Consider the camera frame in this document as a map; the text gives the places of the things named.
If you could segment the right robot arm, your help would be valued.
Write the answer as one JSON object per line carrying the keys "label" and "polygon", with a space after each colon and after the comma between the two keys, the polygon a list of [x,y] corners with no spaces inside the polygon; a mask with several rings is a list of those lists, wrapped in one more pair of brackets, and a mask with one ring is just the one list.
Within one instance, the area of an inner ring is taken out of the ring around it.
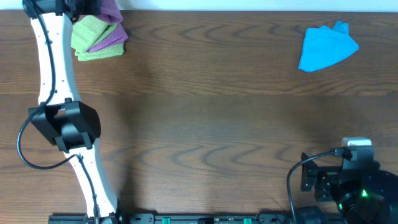
{"label": "right robot arm", "polygon": [[301,155],[286,177],[290,223],[331,223],[317,207],[295,208],[292,173],[301,168],[300,189],[317,202],[334,202],[337,223],[397,223],[397,175],[382,170],[372,146],[343,146],[315,156]]}

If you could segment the purple microfiber cloth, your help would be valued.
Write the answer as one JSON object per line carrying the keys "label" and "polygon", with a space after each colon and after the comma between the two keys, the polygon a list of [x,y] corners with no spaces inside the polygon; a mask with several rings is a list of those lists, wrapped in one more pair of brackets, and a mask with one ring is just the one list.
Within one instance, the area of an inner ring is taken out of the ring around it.
{"label": "purple microfiber cloth", "polygon": [[115,0],[101,0],[101,13],[96,17],[108,24],[117,24],[123,21],[123,16]]}

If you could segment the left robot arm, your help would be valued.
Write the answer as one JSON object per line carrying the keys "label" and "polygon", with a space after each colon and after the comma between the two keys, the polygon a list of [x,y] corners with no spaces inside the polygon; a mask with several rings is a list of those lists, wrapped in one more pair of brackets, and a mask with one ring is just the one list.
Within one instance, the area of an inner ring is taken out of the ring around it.
{"label": "left robot arm", "polygon": [[73,24],[81,15],[100,14],[101,3],[48,0],[23,1],[22,5],[30,17],[37,41],[40,93],[38,107],[28,110],[29,116],[21,128],[33,124],[66,158],[50,166],[29,162],[22,154],[22,131],[17,135],[17,152],[33,169],[50,170],[70,163],[87,207],[86,214],[80,218],[56,215],[49,218],[49,223],[127,223],[100,158],[100,118],[95,109],[81,101],[73,69]]}

